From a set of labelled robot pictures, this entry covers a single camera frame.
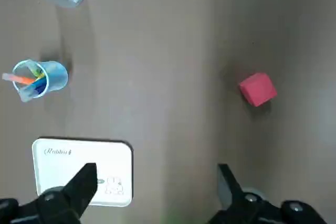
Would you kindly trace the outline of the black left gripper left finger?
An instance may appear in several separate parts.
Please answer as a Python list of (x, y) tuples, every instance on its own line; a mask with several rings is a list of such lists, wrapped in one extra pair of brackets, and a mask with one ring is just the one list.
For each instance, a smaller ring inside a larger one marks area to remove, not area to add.
[(1, 223), (80, 223), (97, 189), (96, 163), (86, 163), (65, 186), (51, 188), (30, 203), (2, 198)]

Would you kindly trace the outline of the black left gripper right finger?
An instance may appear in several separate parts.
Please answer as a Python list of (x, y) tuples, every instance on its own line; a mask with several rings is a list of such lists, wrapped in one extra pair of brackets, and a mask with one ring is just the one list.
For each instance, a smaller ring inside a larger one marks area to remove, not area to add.
[(260, 194), (244, 191), (227, 164), (218, 164), (217, 189), (222, 209), (209, 223), (326, 223), (305, 202), (286, 200), (276, 207)]

